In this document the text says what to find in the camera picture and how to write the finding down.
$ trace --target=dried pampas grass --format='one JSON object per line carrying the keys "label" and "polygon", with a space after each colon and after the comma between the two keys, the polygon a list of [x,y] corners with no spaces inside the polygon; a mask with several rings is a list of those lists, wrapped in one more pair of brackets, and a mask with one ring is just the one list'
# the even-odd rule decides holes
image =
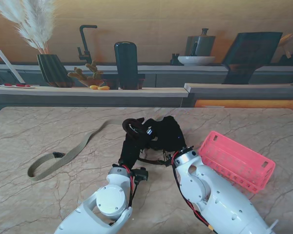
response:
{"label": "dried pampas grass", "polygon": [[41,54],[49,54],[55,0],[0,0],[0,14],[17,24],[19,34]]}

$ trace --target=white stick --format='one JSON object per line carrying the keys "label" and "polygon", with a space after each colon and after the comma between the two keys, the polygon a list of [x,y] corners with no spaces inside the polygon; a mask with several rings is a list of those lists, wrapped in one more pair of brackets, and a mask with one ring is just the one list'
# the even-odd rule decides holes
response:
{"label": "white stick", "polygon": [[0,50],[0,57],[5,62],[5,64],[10,68],[10,70],[13,72],[15,77],[19,80],[21,84],[25,84],[25,81],[22,79],[22,77],[19,75],[17,70],[13,67],[13,65],[10,63],[10,61],[6,58],[6,56],[3,54],[3,52]]}

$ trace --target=gray kettle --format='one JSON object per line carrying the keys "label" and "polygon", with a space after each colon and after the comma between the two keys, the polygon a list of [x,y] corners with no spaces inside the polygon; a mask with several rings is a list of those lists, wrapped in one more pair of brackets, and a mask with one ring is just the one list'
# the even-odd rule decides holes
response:
{"label": "gray kettle", "polygon": [[185,56],[210,56],[215,36],[207,35],[208,28],[202,28],[200,36],[190,36],[187,39]]}

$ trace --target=cable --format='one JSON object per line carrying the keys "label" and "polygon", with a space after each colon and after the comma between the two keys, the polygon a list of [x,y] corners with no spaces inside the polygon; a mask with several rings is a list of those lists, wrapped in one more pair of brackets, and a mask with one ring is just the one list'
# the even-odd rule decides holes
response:
{"label": "cable", "polygon": [[135,185],[136,185],[136,187],[135,187],[135,190],[133,191],[133,194],[132,194],[132,199],[135,197],[136,190],[137,190],[137,187],[138,187],[138,184],[136,184],[136,183],[135,183]]}
{"label": "cable", "polygon": [[131,207],[132,200],[133,200],[133,194],[132,194],[132,191],[133,191],[133,178],[132,178],[132,174],[131,174],[130,169],[126,165],[122,165],[122,167],[124,167],[126,169],[127,173],[130,175],[130,193],[129,193],[128,206]]}
{"label": "cable", "polygon": [[176,155],[178,154],[179,152],[175,152],[174,155],[172,156],[171,158],[171,165],[172,165],[172,171],[173,171],[173,174],[174,174],[174,177],[175,177],[175,180],[176,180],[176,183],[177,183],[177,187],[179,189],[179,192],[182,196],[182,198],[185,200],[185,202],[187,203],[187,205],[193,210],[193,213],[195,215],[195,217],[197,219],[199,219],[202,223],[204,223],[207,227],[209,226],[209,223],[201,216],[201,213],[199,211],[197,211],[194,206],[192,205],[191,202],[189,202],[182,194],[181,192],[181,189],[180,189],[180,184],[178,182],[178,177],[177,177],[177,174],[176,174],[176,166],[174,165],[174,160],[175,160],[175,157]]}

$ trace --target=small plant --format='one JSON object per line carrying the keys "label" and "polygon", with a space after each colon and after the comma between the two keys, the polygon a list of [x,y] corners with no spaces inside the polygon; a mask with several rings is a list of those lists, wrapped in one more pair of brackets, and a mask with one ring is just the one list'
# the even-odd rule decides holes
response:
{"label": "small plant", "polygon": [[17,24],[25,41],[49,54],[48,40],[54,28],[55,0],[0,0],[0,14]]}
{"label": "small plant", "polygon": [[67,75],[72,78],[77,78],[81,83],[87,85],[88,87],[91,85],[100,86],[103,84],[103,80],[101,78],[103,71],[98,71],[96,62],[93,61],[91,64],[86,63],[86,67],[93,73],[93,76],[87,77],[85,74],[83,74],[82,69],[77,67],[74,68],[75,72],[70,72]]}

